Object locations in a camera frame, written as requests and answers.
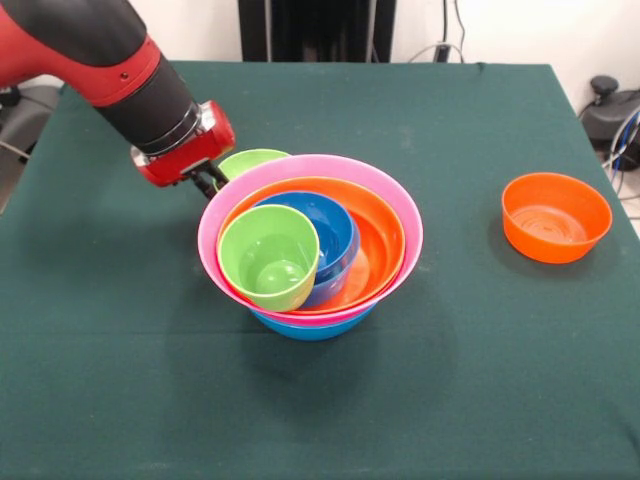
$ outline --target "blue bowl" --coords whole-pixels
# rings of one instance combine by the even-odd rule
[[[353,318],[326,327],[298,327],[296,325],[289,325],[286,323],[278,322],[276,320],[271,320],[270,318],[265,317],[262,313],[256,312],[255,310],[251,310],[251,313],[253,313],[258,318],[258,320],[260,320],[266,327],[275,332],[278,332],[280,335],[293,338],[294,340],[317,342],[320,340],[328,340],[329,338],[337,337],[338,335],[342,335],[343,333],[351,330],[358,323],[360,323],[364,319],[364,317],[366,317],[369,312],[371,312],[371,310],[373,310],[373,307],[375,307],[375,304]]]
[[[294,191],[272,195],[254,206],[273,204],[295,208],[316,228],[320,238],[316,284],[333,279],[351,265],[360,248],[360,235],[356,233],[356,223],[342,205],[325,195]]]
[[[358,230],[358,226],[355,225],[355,222],[354,229],[356,235],[354,244],[358,246],[357,248],[360,248],[360,231]],[[311,308],[317,305],[321,305],[324,302],[328,302],[331,298],[340,293],[340,291],[344,288],[344,284],[347,282],[347,275],[351,270],[353,262],[355,261],[356,256],[354,255],[346,268],[342,270],[342,272],[340,272],[338,275],[322,283],[316,283],[311,289],[311,293],[305,300],[304,304],[300,308]]]

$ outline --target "stacked bowls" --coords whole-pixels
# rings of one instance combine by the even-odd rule
[[[270,219],[258,221],[264,214]],[[239,233],[247,229],[253,233]],[[211,200],[198,231],[214,283],[264,325],[299,340],[335,337],[362,321],[406,280],[422,241],[418,208],[397,181],[366,163],[322,154],[244,172]],[[285,281],[270,283],[268,268],[279,265],[286,275],[274,275]],[[273,294],[295,301],[265,301]]]

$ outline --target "floor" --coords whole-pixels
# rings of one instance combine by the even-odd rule
[[[614,180],[614,187],[616,189],[619,185],[618,178]],[[634,170],[633,172],[625,172],[622,189],[618,196],[624,199],[635,195],[638,195],[638,197],[630,200],[622,200],[622,206],[629,218],[631,218],[631,223],[638,237],[640,237],[640,169]]]

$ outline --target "pink bowl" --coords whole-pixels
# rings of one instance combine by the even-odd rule
[[[348,180],[372,190],[386,200],[400,217],[405,231],[406,250],[400,271],[386,290],[360,305],[340,312],[319,315],[275,313],[256,307],[238,296],[222,275],[216,257],[216,240],[231,209],[253,191],[279,180],[297,177],[326,176]],[[334,155],[294,155],[260,165],[229,182],[207,205],[198,228],[198,250],[207,274],[229,297],[247,308],[291,325],[323,326],[353,318],[395,291],[409,276],[420,257],[423,228],[420,212],[407,191],[392,177],[366,163]]]

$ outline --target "cup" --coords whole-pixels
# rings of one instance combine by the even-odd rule
[[[257,205],[286,205],[306,215],[320,238],[320,260],[315,283],[339,275],[355,258],[360,241],[349,212],[327,195],[289,191],[269,196]]]
[[[295,310],[311,293],[320,240],[305,215],[284,205],[247,210],[217,247],[222,274],[234,290],[271,312]]]
[[[242,150],[222,160],[218,164],[218,168],[222,173],[224,173],[229,181],[232,181],[258,165],[288,156],[289,154],[286,152],[270,148]]]

